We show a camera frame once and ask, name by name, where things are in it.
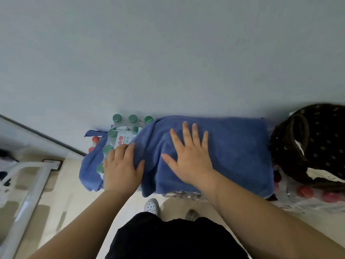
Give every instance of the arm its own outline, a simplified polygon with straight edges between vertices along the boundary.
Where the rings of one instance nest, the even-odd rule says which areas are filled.
[[[133,151],[131,144],[109,152],[104,161],[104,192],[29,259],[96,258],[115,216],[141,182],[144,161],[135,170]]]
[[[170,134],[178,160],[162,154],[164,161],[205,194],[253,258],[345,258],[339,244],[213,170],[208,133],[200,143],[196,124],[191,137],[183,123],[185,145],[173,129]]]

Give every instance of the brown bag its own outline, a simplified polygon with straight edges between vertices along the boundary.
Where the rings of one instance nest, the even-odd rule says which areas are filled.
[[[313,104],[296,111],[275,127],[270,151],[274,163],[297,182],[325,191],[345,192],[345,183],[312,179],[307,174],[308,168],[326,170],[345,180],[345,107]]]

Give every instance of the hand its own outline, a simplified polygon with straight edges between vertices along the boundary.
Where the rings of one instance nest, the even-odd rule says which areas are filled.
[[[192,126],[192,137],[187,122],[183,122],[182,131],[185,145],[182,144],[174,129],[170,129],[171,139],[177,152],[177,162],[167,154],[162,154],[161,157],[178,178],[195,186],[197,179],[202,174],[213,170],[208,154],[208,132],[205,131],[200,144],[196,124]]]
[[[118,193],[128,198],[140,185],[144,173],[144,160],[135,170],[133,166],[134,143],[122,144],[108,153],[104,160],[104,191]]]

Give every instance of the black pants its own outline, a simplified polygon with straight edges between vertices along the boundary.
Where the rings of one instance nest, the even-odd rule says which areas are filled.
[[[223,226],[205,217],[195,222],[184,219],[163,222],[152,213],[142,212],[117,231],[106,259],[186,256],[248,258]]]

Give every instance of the white shoe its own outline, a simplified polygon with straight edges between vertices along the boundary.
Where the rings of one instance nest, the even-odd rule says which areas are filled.
[[[148,200],[144,206],[144,212],[153,213],[160,218],[160,208],[158,201],[155,198]]]
[[[186,214],[186,220],[194,222],[196,219],[200,217],[200,214],[198,214],[195,210],[189,210]]]

